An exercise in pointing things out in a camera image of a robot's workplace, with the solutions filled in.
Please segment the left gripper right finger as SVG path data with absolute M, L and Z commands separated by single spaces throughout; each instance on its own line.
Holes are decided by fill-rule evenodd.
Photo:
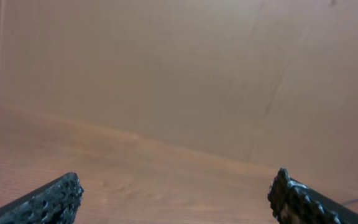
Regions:
M 284 168 L 270 184 L 267 200 L 280 224 L 358 224 L 358 213 L 292 179 Z

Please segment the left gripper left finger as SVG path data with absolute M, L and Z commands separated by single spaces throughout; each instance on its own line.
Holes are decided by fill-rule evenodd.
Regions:
M 72 224 L 83 192 L 77 174 L 69 172 L 0 207 L 0 224 Z

